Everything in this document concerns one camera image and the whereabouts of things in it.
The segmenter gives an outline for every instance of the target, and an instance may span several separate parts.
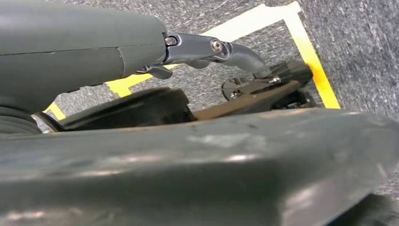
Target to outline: black cable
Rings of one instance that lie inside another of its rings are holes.
[[[53,119],[50,115],[44,113],[44,112],[39,112],[35,114],[36,117],[41,119],[44,124],[46,124],[50,129],[52,129],[54,132],[65,132],[66,129],[55,119]]]

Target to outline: metal bracket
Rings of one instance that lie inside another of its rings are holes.
[[[163,65],[187,64],[202,69],[210,63],[236,66],[249,73],[268,70],[265,62],[251,49],[217,38],[187,33],[169,33],[165,38],[166,57],[160,65],[151,65],[137,74],[150,73],[160,79],[170,78],[172,72]]]

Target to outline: gray robot arm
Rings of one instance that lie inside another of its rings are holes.
[[[120,79],[165,57],[155,17],[38,0],[0,1],[0,105],[29,114],[63,92]]]
[[[132,74],[166,79],[172,72],[164,65],[203,68],[210,62],[251,73],[267,68],[244,46],[167,33],[153,16],[40,0],[2,0],[0,133],[26,127],[38,131],[29,115],[45,110],[61,93]]]

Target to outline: screw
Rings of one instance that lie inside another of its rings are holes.
[[[269,83],[279,83],[279,82],[281,82],[281,78],[279,76],[276,76]]]
[[[165,38],[165,43],[167,46],[174,46],[177,44],[177,39],[174,37],[167,37]]]
[[[233,91],[232,93],[231,93],[231,95],[230,95],[230,98],[233,98],[233,99],[235,99],[235,98],[237,98],[237,97],[239,97],[239,96],[241,96],[241,90],[237,90],[237,91]]]
[[[222,45],[221,41],[219,41],[217,39],[213,39],[211,41],[211,48],[212,48],[212,51],[214,51],[216,53],[220,53],[223,50],[223,45]]]

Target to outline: yellow tape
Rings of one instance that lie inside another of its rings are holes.
[[[50,104],[50,106],[44,112],[48,112],[48,111],[51,111],[58,120],[62,120],[65,118],[65,114],[61,111],[61,109],[54,102],[52,104]]]
[[[340,109],[338,100],[334,94],[334,91],[328,82],[328,78],[321,62],[316,54],[311,40],[303,27],[302,21],[298,14],[289,15],[284,19],[289,32],[296,46],[298,47],[299,53],[301,54],[305,63],[307,63],[313,72],[313,80],[316,88],[320,94],[320,97],[326,108]]]

